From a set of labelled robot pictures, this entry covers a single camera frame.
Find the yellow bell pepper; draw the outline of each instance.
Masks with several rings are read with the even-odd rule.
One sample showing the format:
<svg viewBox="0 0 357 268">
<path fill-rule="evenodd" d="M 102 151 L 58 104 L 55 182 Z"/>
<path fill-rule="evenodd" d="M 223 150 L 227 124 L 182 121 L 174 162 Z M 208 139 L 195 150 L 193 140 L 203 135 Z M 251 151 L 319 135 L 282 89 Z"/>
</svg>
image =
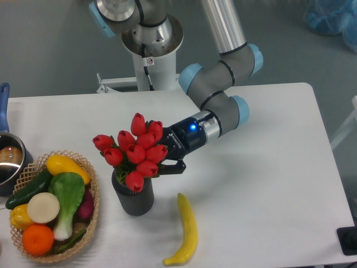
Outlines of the yellow bell pepper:
<svg viewBox="0 0 357 268">
<path fill-rule="evenodd" d="M 27 205 L 18 205 L 10 211 L 10 223 L 17 229 L 26 230 L 27 227 L 35 224 L 27 214 Z"/>
</svg>

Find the blue plastic bag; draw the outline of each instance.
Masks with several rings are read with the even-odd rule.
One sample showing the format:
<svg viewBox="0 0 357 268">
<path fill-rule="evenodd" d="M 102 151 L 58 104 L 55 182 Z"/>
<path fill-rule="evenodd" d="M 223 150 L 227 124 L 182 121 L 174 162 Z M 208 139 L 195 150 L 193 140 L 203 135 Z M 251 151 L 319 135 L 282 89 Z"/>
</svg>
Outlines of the blue plastic bag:
<svg viewBox="0 0 357 268">
<path fill-rule="evenodd" d="M 304 20 L 318 34 L 342 34 L 357 52 L 357 0 L 310 0 Z"/>
</svg>

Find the tulip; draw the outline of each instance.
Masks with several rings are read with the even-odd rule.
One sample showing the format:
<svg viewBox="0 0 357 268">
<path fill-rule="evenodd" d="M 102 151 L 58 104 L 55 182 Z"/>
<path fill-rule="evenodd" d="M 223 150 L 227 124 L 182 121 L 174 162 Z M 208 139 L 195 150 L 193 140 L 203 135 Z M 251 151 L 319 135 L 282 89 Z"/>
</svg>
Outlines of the tulip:
<svg viewBox="0 0 357 268">
<path fill-rule="evenodd" d="M 147 132 L 153 132 L 156 135 L 155 142 L 158 142 L 162 138 L 162 122 L 152 121 L 149 125 Z"/>
<path fill-rule="evenodd" d="M 127 156 L 130 162 L 139 164 L 145 159 L 145 150 L 140 145 L 130 144 L 127 149 Z"/>
<path fill-rule="evenodd" d="M 111 166 L 118 166 L 123 160 L 123 153 L 116 148 L 108 148 L 104 151 L 104 158 Z"/>
<path fill-rule="evenodd" d="M 133 135 L 137 137 L 144 135 L 146 133 L 145 119 L 141 114 L 139 113 L 135 114 L 130 130 L 132 131 Z"/>
<path fill-rule="evenodd" d="M 125 184 L 134 192 L 141 192 L 144 186 L 144 177 L 137 171 L 130 172 L 126 179 Z"/>
<path fill-rule="evenodd" d="M 144 148 L 144 150 L 146 150 L 152 147 L 155 144 L 155 141 L 156 135 L 154 133 L 146 133 L 136 139 L 136 144 L 140 145 Z"/>
<path fill-rule="evenodd" d="M 136 166 L 136 171 L 141 173 L 144 177 L 151 178 L 157 174 L 158 167 L 149 160 L 142 161 Z"/>
<path fill-rule="evenodd" d="M 118 134 L 118 143 L 120 149 L 122 149 L 125 152 L 130 144 L 135 143 L 135 138 L 130 132 L 125 130 L 120 130 Z"/>
<path fill-rule="evenodd" d="M 154 164 L 159 163 L 167 155 L 167 153 L 167 148 L 162 144 L 151 147 L 145 152 L 146 159 Z"/>
<path fill-rule="evenodd" d="M 105 149 L 110 148 L 114 141 L 112 137 L 107 135 L 97 135 L 93 138 L 94 146 L 101 152 L 104 152 Z"/>
</svg>

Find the yellow squash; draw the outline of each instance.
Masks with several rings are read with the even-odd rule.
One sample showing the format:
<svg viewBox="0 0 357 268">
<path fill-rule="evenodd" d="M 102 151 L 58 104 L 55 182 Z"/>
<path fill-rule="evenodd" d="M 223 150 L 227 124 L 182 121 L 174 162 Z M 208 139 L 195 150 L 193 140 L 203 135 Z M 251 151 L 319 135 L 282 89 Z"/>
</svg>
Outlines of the yellow squash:
<svg viewBox="0 0 357 268">
<path fill-rule="evenodd" d="M 10 211 L 10 223 L 20 230 L 26 230 L 35 224 L 27 214 L 27 204 L 18 205 Z"/>
<path fill-rule="evenodd" d="M 188 262 L 194 254 L 199 240 L 196 219 L 189 200 L 183 194 L 178 193 L 177 204 L 184 225 L 184 241 L 174 255 L 162 260 L 165 266 L 183 265 Z"/>
<path fill-rule="evenodd" d="M 89 174 L 68 156 L 51 155 L 46 161 L 46 167 L 53 176 L 62 172 L 74 172 L 82 176 L 84 185 L 90 183 Z"/>
</svg>

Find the yellow banana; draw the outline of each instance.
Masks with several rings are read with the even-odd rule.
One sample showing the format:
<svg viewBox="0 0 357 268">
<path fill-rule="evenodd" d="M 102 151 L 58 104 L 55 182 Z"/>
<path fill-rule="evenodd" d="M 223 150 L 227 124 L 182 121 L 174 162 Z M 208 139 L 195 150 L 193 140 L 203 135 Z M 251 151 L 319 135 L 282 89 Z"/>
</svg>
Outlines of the yellow banana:
<svg viewBox="0 0 357 268">
<path fill-rule="evenodd" d="M 174 255 L 162 260 L 165 266 L 183 265 L 188 262 L 194 254 L 199 240 L 196 219 L 189 200 L 183 194 L 178 193 L 177 205 L 184 225 L 184 241 Z"/>
</svg>

